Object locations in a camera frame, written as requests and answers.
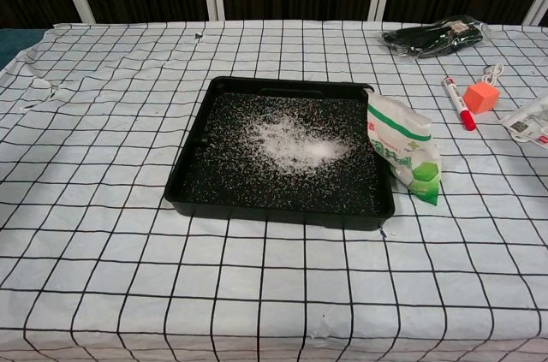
black tray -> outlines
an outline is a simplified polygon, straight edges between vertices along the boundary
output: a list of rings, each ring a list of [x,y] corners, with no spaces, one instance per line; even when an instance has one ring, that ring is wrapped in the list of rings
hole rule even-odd
[[[217,77],[165,198],[187,216],[378,228],[393,215],[394,200],[388,164],[367,138],[366,87]],[[351,151],[312,173],[280,172],[263,151],[257,153],[260,145],[250,134],[260,122],[280,116],[291,116],[307,132],[340,139]]]

white granules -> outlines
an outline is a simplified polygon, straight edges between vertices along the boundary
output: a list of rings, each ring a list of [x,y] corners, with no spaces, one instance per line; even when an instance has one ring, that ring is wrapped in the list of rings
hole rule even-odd
[[[283,175],[313,175],[350,151],[340,139],[303,127],[292,116],[262,118],[247,130],[253,155]]]

white tablecloth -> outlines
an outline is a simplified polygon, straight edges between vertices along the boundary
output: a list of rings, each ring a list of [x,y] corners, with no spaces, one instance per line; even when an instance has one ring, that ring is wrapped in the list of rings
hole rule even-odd
[[[548,34],[418,62],[381,26],[60,25],[0,73],[0,359],[548,359],[548,153],[497,119],[548,93]],[[464,130],[440,82],[505,64]],[[433,121],[438,206],[380,232],[177,214],[164,184],[211,78],[365,82]]]

black grid lines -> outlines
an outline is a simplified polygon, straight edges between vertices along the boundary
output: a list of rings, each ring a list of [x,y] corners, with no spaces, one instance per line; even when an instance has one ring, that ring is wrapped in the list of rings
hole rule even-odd
[[[414,62],[379,42],[401,26],[61,25],[18,56],[0,74],[0,359],[546,360],[548,156],[497,119],[548,93],[548,35],[494,27]],[[501,98],[470,133],[441,80],[495,62]],[[443,155],[438,206],[394,183],[383,234],[178,215],[164,183],[218,75],[412,106]]]

orange cube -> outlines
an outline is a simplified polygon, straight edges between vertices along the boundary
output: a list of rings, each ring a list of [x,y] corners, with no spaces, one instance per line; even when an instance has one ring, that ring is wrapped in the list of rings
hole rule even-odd
[[[464,94],[464,102],[474,114],[480,114],[492,109],[497,102],[500,92],[486,82],[479,82],[468,87]]]

